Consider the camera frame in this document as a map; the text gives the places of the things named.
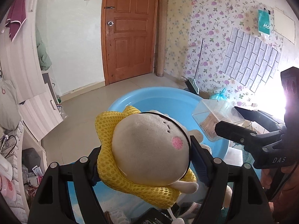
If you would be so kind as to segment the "person's right hand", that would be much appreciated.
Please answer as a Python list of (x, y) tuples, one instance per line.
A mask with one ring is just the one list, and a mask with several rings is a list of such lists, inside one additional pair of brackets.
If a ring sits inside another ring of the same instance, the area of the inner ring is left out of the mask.
[(271, 176), (271, 169), (261, 170), (261, 185), (264, 189), (269, 189), (272, 183), (273, 177)]

